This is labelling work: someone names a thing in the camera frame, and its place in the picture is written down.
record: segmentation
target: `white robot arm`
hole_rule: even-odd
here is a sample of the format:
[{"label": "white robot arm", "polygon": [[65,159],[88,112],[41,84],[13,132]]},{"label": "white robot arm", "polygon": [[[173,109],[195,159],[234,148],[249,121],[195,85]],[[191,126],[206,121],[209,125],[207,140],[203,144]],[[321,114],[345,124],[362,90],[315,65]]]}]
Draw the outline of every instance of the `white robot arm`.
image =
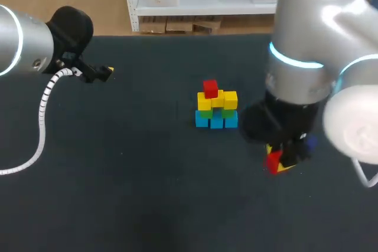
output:
[{"label": "white robot arm", "polygon": [[269,49],[265,107],[279,127],[303,136],[329,97],[327,138],[375,185],[359,162],[378,164],[378,12],[366,0],[279,0]]}]

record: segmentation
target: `stacked blocks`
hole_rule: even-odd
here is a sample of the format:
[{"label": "stacked blocks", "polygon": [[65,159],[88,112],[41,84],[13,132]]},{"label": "stacked blocks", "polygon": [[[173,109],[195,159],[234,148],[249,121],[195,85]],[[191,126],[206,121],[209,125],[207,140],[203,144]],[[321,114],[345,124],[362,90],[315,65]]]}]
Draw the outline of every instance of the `stacked blocks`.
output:
[{"label": "stacked blocks", "polygon": [[298,162],[310,158],[310,152],[315,149],[316,144],[317,140],[312,135],[306,135],[300,140],[291,140],[289,144],[292,146],[291,148],[288,147],[287,143],[281,143],[274,147],[267,144],[266,165],[269,172],[274,175],[285,172],[297,165]]},{"label": "stacked blocks", "polygon": [[283,171],[287,171],[288,169],[292,168],[295,165],[284,167],[279,159],[282,156],[282,150],[281,149],[272,149],[272,147],[267,144],[266,145],[266,153],[268,155],[268,158],[266,160],[266,165],[268,167],[268,170],[271,174],[279,174]]},{"label": "stacked blocks", "polygon": [[210,120],[211,129],[237,128],[237,93],[219,90],[215,80],[204,81],[203,90],[197,94],[196,127],[208,127]]}]

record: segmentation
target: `black tablecloth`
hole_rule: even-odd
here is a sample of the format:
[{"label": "black tablecloth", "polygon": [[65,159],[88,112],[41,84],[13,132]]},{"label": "black tablecloth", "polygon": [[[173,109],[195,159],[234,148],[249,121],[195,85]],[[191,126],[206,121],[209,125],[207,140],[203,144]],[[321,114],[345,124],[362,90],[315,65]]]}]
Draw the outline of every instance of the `black tablecloth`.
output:
[{"label": "black tablecloth", "polygon": [[[286,174],[238,130],[194,127],[215,78],[239,106],[264,92],[267,35],[97,37],[84,54],[107,83],[61,79],[41,158],[0,176],[0,251],[376,251],[377,189],[314,129],[313,159]],[[50,76],[1,78],[0,166],[38,142]]]}]

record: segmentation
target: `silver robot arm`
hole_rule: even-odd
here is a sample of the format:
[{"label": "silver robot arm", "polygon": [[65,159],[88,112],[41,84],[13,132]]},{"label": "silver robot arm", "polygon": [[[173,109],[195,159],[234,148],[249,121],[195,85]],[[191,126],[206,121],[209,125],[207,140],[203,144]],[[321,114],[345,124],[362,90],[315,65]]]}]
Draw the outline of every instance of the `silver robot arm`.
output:
[{"label": "silver robot arm", "polygon": [[269,49],[268,94],[303,111],[329,97],[327,138],[357,173],[358,161],[378,164],[378,12],[366,0],[279,0]]},{"label": "silver robot arm", "polygon": [[93,36],[92,20],[70,6],[59,8],[43,23],[0,5],[0,76],[22,73],[54,74],[76,68],[87,83],[106,81],[112,69],[87,65],[82,52]]}]

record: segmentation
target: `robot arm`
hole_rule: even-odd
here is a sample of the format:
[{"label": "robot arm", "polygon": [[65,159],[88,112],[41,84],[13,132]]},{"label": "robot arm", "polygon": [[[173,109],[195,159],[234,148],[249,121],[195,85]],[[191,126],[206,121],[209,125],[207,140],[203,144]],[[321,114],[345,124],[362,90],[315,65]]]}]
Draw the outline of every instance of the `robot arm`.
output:
[{"label": "robot arm", "polygon": [[257,134],[253,122],[249,136],[293,145],[311,130],[320,102],[329,97],[327,138],[355,165],[378,164],[377,21],[366,0],[279,0],[259,110],[273,134]]},{"label": "robot arm", "polygon": [[21,73],[54,74],[77,68],[82,79],[106,81],[108,67],[94,68],[81,60],[93,36],[92,20],[73,7],[59,8],[48,23],[0,5],[0,76]]}]

